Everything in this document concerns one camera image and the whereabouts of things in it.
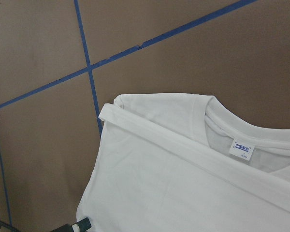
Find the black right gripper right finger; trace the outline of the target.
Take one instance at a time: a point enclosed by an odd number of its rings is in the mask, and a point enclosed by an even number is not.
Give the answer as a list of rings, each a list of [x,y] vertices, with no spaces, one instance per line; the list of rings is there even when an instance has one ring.
[[[88,217],[74,223],[73,225],[65,224],[51,232],[87,232],[91,228],[91,223]]]

